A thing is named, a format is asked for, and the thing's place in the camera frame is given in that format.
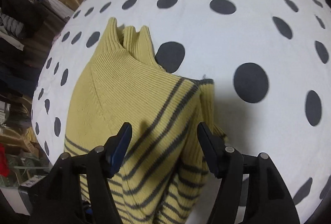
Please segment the white polka dot bed cover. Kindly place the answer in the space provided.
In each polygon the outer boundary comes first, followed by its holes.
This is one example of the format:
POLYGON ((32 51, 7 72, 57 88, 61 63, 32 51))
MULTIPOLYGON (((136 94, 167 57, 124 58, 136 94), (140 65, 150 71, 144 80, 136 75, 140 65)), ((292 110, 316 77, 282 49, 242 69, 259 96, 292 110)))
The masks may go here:
POLYGON ((302 223, 330 189, 330 7, 325 0, 85 0, 54 42, 32 101, 51 162, 67 146, 73 88, 110 17, 147 26, 157 61, 212 79, 215 123, 240 152, 266 152, 302 223))

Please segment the yellow grey striped knit sweater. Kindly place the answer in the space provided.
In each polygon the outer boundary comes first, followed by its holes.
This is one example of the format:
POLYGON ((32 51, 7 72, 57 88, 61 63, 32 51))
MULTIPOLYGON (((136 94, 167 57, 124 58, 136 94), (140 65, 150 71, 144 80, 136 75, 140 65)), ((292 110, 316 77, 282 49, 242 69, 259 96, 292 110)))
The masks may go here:
POLYGON ((87 153, 125 122, 132 139, 108 181, 122 221, 185 223, 209 174, 198 124, 224 135, 214 124, 214 81, 166 72, 147 27, 119 29, 110 18, 73 90, 65 151, 87 153))

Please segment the hanging clothes pile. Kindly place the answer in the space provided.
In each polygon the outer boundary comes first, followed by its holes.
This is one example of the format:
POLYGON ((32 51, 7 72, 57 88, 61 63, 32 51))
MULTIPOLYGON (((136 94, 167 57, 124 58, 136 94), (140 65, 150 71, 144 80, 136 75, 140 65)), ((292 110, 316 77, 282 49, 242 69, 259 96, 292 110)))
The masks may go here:
POLYGON ((65 24, 44 0, 1 0, 1 82, 32 97, 65 24))

